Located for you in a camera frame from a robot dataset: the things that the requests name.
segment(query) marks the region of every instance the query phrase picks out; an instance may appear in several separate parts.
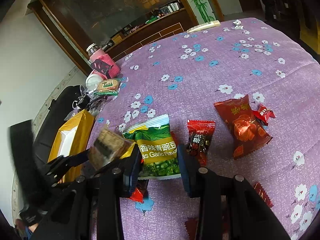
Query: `garlic flavor green peas bag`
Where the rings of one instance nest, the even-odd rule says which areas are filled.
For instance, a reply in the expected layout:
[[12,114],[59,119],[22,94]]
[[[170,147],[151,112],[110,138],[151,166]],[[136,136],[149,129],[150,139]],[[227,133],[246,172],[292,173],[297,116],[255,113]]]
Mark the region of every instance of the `garlic flavor green peas bag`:
[[174,179],[181,177],[177,147],[170,134],[167,114],[136,124],[122,133],[137,142],[144,160],[141,179]]

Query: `yellow gift bag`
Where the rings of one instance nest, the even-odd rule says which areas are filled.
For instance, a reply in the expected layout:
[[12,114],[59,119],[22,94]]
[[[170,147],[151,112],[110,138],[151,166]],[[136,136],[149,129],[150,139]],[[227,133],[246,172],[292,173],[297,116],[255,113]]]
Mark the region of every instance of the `yellow gift bag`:
[[[87,147],[94,117],[82,110],[59,129],[54,140],[48,162],[58,156],[72,156],[84,151]],[[62,182],[71,182],[81,173],[82,165],[72,167],[62,178]]]

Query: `bed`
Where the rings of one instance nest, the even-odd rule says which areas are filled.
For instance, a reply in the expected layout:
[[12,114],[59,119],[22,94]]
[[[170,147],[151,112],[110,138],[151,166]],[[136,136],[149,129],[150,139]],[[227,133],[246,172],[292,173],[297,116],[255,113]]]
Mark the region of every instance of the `bed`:
[[[138,122],[169,114],[171,130],[188,141],[187,119],[215,120],[208,167],[219,175],[243,174],[260,182],[274,214],[291,239],[298,239],[320,208],[320,66],[283,33],[255,18],[232,21],[191,34],[180,33],[137,49],[117,62],[119,95],[97,117],[88,147],[108,123],[121,132]],[[253,110],[272,109],[266,131],[271,142],[233,160],[233,139],[213,103],[249,95]],[[151,180],[151,212],[121,199],[125,239],[188,239],[184,222],[198,215],[181,179]]]

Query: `metal screw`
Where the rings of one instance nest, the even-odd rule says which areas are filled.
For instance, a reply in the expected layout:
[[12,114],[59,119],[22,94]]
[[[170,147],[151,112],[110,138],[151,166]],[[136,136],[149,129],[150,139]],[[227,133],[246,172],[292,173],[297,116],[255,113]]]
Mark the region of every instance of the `metal screw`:
[[198,171],[201,173],[201,174],[206,174],[208,172],[208,169],[205,168],[205,167],[201,167],[198,169]]
[[121,172],[121,169],[120,168],[113,168],[112,169],[112,173],[113,174],[119,174]]
[[84,176],[78,176],[76,178],[76,182],[83,182],[85,180],[85,177]]
[[237,181],[244,181],[244,176],[242,176],[241,174],[238,174],[238,175],[235,176],[235,179]]

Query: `red candy wrapper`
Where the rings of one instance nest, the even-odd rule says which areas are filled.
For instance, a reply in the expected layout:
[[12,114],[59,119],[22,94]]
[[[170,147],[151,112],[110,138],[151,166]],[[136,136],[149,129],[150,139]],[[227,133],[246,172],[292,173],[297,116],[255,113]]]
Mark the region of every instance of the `red candy wrapper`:
[[256,120],[249,105],[249,96],[213,104],[234,139],[233,158],[237,159],[266,145],[272,137]]
[[267,206],[272,208],[273,203],[271,202],[268,194],[265,192],[265,190],[261,186],[260,182],[256,182],[256,184],[254,184],[253,188],[256,190],[256,192],[262,198],[262,200],[267,204]]
[[188,120],[189,143],[187,150],[201,166],[207,164],[207,152],[216,127],[215,121]]
[[262,104],[259,104],[258,111],[252,111],[257,119],[261,120],[263,125],[268,126],[268,119],[270,117],[276,118],[275,114],[271,109],[266,108]]

